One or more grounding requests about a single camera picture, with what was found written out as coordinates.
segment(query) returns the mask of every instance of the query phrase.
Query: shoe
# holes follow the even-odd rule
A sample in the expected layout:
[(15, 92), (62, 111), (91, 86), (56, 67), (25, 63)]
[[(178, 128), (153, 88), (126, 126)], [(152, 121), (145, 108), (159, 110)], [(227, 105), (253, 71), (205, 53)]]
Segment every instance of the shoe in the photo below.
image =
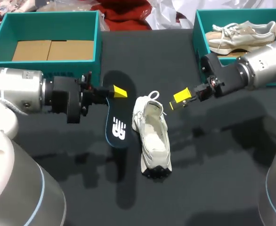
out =
[(274, 21), (268, 24), (252, 24), (246, 21), (225, 27), (213, 25), (212, 28), (213, 32), (206, 33), (209, 49), (221, 55), (228, 55), (236, 49), (251, 52), (274, 42), (276, 37)]
[(149, 178), (168, 176), (172, 170), (165, 113), (162, 104), (156, 101), (158, 97), (158, 91), (138, 97), (132, 118), (132, 128), (140, 134), (142, 142), (141, 172)]

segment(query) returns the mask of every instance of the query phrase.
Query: white logo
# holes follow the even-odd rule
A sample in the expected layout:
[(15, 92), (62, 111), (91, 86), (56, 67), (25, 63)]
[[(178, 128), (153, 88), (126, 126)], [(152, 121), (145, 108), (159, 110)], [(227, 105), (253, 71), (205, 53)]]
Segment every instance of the white logo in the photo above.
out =
[(113, 124), (112, 127), (112, 133), (114, 137), (118, 137), (120, 140), (125, 139), (125, 124), (121, 122), (120, 120), (116, 119), (115, 117), (113, 118)]

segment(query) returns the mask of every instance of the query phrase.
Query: teal storage bin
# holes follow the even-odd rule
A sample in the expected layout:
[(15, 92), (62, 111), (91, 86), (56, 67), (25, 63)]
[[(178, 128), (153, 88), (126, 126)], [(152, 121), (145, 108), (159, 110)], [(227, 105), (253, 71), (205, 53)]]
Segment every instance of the teal storage bin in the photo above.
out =
[[(91, 60), (12, 61), (18, 41), (94, 41)], [(0, 25), (0, 67), (40, 70), (45, 78), (80, 78), (92, 71), (92, 85), (99, 85), (101, 31), (98, 11), (7, 13)]]
[[(267, 24), (270, 21), (276, 22), (276, 8), (259, 9), (217, 9), (217, 10), (197, 10), (195, 14), (195, 24), (193, 30), (193, 46), (195, 57), (200, 68), (200, 58), (210, 53), (205, 37), (207, 32), (212, 31), (212, 25), (223, 27), (230, 23), (241, 24), (250, 21), (253, 24)], [(235, 57), (220, 58), (223, 65), (235, 61)], [(200, 71), (202, 82), (206, 82), (206, 77)]]

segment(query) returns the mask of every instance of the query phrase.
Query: insole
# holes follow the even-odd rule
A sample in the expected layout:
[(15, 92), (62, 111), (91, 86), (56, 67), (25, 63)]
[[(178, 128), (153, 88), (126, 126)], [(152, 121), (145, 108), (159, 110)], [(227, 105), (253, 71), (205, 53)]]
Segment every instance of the insole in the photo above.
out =
[(127, 92), (127, 98), (107, 98), (109, 109), (106, 120), (106, 140), (109, 145), (118, 149), (127, 148), (132, 134), (132, 114), (137, 98), (135, 84), (127, 74), (109, 71), (105, 74), (102, 85), (115, 85)]
[(165, 150), (160, 122), (152, 116), (146, 117), (145, 141), (147, 149)]

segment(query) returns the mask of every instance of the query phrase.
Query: cable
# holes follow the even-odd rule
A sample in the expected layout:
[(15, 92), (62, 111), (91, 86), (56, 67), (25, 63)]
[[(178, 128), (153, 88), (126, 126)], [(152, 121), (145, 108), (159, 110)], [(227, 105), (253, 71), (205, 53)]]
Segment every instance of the cable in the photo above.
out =
[(16, 113), (19, 113), (19, 114), (22, 114), (22, 115), (28, 115), (27, 113), (25, 112), (22, 112), (20, 109), (18, 109), (17, 106), (15, 106), (12, 102), (6, 100), (6, 99), (3, 99), (0, 97), (0, 102), (4, 105), (6, 105), (8, 108), (10, 108), (12, 111), (16, 112)]

